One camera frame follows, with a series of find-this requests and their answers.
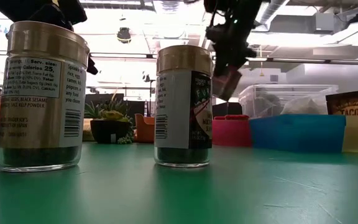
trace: spice jar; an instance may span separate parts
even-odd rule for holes
[[[158,52],[155,161],[163,166],[208,165],[212,146],[209,52],[190,45]]]
[[[78,163],[89,52],[70,30],[13,23],[2,88],[0,170],[45,171]]]

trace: black plant pot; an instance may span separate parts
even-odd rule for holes
[[[110,120],[92,120],[91,130],[93,138],[101,144],[116,144],[119,138],[125,137],[130,130],[128,122]]]

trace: orange container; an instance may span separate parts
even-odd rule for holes
[[[135,142],[154,143],[154,118],[135,114]]]

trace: blue plastic container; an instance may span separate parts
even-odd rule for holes
[[[346,117],[285,114],[250,120],[252,147],[291,152],[342,152]]]

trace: potted plant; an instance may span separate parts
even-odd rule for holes
[[[98,105],[85,104],[85,115],[91,120],[94,140],[101,144],[130,144],[134,140],[132,118],[127,115],[122,100],[111,100]]]

